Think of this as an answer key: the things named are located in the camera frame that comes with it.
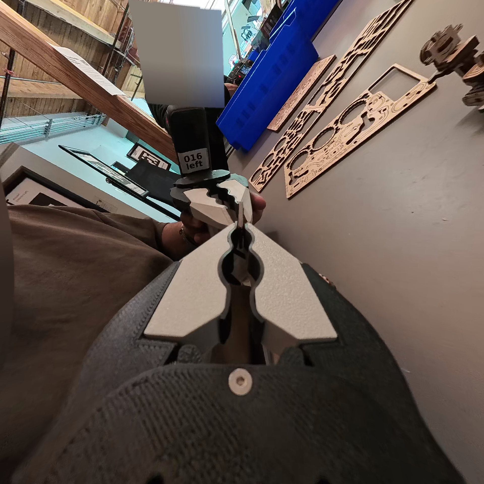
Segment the person's left forearm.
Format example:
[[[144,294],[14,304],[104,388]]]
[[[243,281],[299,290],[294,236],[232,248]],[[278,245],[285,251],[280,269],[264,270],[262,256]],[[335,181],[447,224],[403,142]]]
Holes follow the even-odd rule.
[[[178,261],[186,254],[187,245],[183,235],[180,233],[183,223],[167,223],[161,232],[161,244],[163,253],[172,259]]]

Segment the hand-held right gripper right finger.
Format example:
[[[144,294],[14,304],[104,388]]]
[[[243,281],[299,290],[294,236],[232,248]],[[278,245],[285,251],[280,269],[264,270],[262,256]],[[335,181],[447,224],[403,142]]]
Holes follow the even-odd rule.
[[[338,338],[302,263],[251,223],[243,226],[242,283],[250,287],[253,339],[265,362],[287,348]]]

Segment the small wooden slotted sheet piece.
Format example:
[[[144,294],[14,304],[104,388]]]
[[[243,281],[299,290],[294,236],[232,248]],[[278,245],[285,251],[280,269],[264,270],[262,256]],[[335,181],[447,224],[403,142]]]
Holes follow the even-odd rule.
[[[248,272],[248,236],[245,230],[244,207],[237,205],[237,223],[231,235],[232,251],[230,255],[230,280],[233,284],[251,287],[251,278]]]

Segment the grey desk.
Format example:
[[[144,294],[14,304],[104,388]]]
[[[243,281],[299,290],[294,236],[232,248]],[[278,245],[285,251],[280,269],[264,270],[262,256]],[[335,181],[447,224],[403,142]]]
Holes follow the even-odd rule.
[[[483,113],[452,73],[291,200],[280,169],[258,228],[378,331],[421,415],[483,483]]]

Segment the white paper label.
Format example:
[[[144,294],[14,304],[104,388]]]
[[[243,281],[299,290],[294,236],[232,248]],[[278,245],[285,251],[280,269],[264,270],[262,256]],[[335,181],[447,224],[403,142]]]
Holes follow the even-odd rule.
[[[125,96],[125,93],[117,88],[112,82],[107,80],[102,74],[95,70],[86,60],[81,56],[76,54],[74,51],[67,47],[62,46],[51,46],[60,54],[63,55],[71,64],[76,66],[82,73],[87,75],[91,80],[93,80],[99,87],[101,87],[106,93],[110,95]]]

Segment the long wooden cutout sheet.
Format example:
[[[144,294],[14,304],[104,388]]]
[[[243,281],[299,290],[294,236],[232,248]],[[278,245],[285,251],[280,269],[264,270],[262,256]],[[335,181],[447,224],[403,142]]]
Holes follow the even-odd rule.
[[[411,3],[412,1],[396,3],[395,6],[370,20],[358,34],[320,88],[312,95],[308,104],[289,124],[280,140],[251,176],[249,181],[257,192],[261,192],[265,188],[275,173],[295,152],[309,130],[316,125],[361,64],[382,42]]]

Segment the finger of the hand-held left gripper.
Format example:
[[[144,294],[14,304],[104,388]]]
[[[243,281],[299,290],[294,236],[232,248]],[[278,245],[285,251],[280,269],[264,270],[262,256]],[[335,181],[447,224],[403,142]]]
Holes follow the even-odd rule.
[[[207,224],[209,229],[239,228],[238,202],[229,188],[220,188],[215,197],[209,196],[207,188],[184,191],[194,218]]]
[[[239,224],[252,223],[254,213],[249,188],[238,180],[225,180],[219,187],[227,191],[229,205],[233,207]]]

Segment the reddish engraved wooden sheet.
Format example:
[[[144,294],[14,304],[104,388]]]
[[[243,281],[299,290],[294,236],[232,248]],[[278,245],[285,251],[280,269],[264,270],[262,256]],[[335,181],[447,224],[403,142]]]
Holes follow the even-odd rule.
[[[307,93],[311,91],[313,86],[321,79],[327,69],[336,60],[336,55],[325,57],[315,62],[309,69],[304,78],[299,82],[293,93],[289,96],[287,101],[268,124],[267,129],[272,132],[278,132],[286,123],[287,119],[293,114],[295,109],[301,104]]]

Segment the wooden shelving boards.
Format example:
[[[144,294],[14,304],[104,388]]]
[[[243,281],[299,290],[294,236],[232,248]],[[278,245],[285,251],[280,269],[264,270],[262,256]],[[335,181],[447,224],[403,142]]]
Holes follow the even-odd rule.
[[[4,1],[132,97],[144,88],[128,1]],[[1,120],[100,111],[1,42]]]

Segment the wooden shelf beam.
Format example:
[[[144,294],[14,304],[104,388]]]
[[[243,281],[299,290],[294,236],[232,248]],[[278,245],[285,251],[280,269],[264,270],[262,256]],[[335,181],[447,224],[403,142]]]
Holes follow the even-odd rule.
[[[149,146],[176,162],[171,137],[152,117],[125,95],[109,94],[57,50],[57,45],[38,28],[1,2],[1,41],[55,78],[100,112],[138,136]]]

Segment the wooden motorcycle model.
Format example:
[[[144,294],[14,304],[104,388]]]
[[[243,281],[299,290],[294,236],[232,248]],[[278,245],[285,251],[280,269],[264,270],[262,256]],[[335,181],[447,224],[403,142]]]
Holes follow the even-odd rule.
[[[462,24],[449,25],[437,31],[420,49],[420,62],[433,64],[434,74],[428,84],[455,72],[470,90],[462,101],[466,106],[477,106],[483,112],[483,52],[478,54],[476,36],[462,41],[459,32]]]

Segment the blue plastic bin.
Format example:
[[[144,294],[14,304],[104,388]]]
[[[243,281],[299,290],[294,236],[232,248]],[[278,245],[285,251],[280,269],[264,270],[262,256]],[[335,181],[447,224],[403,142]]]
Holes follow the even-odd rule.
[[[269,34],[269,43],[275,41],[283,24],[289,24],[289,17],[295,13],[303,34],[313,40],[333,15],[342,1],[290,1]]]
[[[261,52],[217,120],[234,149],[250,150],[318,58],[310,39],[276,39]]]

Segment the black framed poster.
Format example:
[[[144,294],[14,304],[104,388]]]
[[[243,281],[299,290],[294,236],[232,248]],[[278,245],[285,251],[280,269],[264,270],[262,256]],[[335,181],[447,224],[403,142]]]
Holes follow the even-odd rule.
[[[97,172],[104,175],[112,185],[117,186],[119,189],[125,191],[126,193],[130,193],[140,199],[146,199],[148,197],[148,191],[146,189],[136,184],[126,175],[119,173],[114,168],[107,165],[90,152],[66,147],[60,144],[58,145],[58,147],[66,153],[75,157],[77,160],[82,161],[85,165],[93,168]]]
[[[104,207],[21,166],[2,182],[8,206],[77,207],[108,213]]]

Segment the framed black-white marker sign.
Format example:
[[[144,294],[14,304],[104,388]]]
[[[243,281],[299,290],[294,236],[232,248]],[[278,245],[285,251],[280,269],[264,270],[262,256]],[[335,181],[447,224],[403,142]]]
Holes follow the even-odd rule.
[[[159,155],[153,153],[150,149],[144,147],[138,142],[130,149],[126,156],[137,163],[150,164],[161,170],[170,171],[171,163],[167,162]]]

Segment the person's brown clothing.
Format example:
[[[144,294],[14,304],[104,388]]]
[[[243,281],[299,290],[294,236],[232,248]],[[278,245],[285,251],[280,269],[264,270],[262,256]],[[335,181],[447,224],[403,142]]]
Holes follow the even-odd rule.
[[[14,315],[1,369],[1,483],[57,415],[113,316],[171,263],[180,223],[97,210],[8,208]]]

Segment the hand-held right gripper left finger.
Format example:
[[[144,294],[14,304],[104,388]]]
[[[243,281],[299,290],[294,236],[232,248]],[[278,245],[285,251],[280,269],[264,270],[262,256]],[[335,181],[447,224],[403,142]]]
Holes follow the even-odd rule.
[[[233,223],[212,236],[178,264],[144,330],[144,336],[182,345],[201,353],[220,343],[219,321],[229,311],[230,286],[222,261],[233,249]]]

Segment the person's left hand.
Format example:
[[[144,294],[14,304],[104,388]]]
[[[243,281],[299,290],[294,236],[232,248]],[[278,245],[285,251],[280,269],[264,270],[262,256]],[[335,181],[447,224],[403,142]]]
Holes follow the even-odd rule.
[[[252,223],[255,224],[262,218],[267,203],[261,195],[256,193],[251,193],[251,200],[254,213]],[[209,227],[205,222],[197,220],[188,211],[183,211],[180,218],[183,223],[180,233],[188,244],[198,247],[210,238]]]

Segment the wooden sheet with round holes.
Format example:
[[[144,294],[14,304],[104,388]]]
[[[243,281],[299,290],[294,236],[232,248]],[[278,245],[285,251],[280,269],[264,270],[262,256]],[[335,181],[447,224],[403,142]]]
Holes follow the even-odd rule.
[[[393,72],[415,81],[414,86],[396,100],[376,90]],[[435,79],[428,79],[400,64],[391,65],[285,163],[287,199],[296,196],[436,89]]]

